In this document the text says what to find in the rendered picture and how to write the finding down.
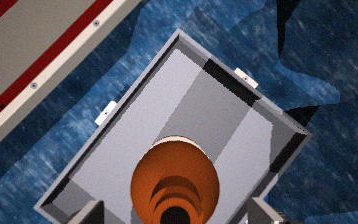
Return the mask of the red crate with dividers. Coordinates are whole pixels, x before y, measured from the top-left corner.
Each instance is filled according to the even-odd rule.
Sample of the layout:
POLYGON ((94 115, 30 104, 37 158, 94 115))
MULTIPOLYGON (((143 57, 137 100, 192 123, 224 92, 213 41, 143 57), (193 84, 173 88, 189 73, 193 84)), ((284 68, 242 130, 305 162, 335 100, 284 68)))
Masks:
POLYGON ((0 0, 0 112, 113 0, 0 0))

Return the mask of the amber glass bottle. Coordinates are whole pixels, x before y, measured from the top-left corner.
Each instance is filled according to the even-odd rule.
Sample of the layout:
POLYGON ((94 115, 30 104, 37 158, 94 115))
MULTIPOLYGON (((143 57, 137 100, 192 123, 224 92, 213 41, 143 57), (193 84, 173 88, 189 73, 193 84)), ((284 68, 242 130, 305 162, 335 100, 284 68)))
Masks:
POLYGON ((194 141, 167 136, 156 141, 136 165, 130 196, 144 224, 206 224, 219 201, 219 177, 194 141))

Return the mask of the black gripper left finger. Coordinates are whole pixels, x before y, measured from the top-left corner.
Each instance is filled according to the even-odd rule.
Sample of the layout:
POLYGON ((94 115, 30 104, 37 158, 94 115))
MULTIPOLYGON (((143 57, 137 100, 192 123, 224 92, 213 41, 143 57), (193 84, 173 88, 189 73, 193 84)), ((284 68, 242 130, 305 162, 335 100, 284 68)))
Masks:
POLYGON ((90 201, 62 224, 104 224, 104 201, 90 201))

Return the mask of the grey square tray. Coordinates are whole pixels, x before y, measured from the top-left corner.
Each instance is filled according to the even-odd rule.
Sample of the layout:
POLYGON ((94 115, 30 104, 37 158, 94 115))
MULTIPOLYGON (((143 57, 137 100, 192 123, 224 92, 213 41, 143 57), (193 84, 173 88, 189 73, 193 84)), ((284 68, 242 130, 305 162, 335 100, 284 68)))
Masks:
POLYGON ((220 183, 206 224, 245 224, 247 198, 268 194, 314 135, 177 28, 33 209, 61 224, 104 201, 104 224, 144 224, 133 171, 159 139, 194 141, 220 183))

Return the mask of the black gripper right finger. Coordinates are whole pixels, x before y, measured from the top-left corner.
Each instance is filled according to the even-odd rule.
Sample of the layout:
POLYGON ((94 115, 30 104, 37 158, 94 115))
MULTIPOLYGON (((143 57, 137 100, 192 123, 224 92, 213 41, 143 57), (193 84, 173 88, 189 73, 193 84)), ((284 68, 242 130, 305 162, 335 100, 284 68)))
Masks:
POLYGON ((305 224, 290 220, 279 209, 268 205, 261 197, 248 197, 247 220, 248 224, 305 224))

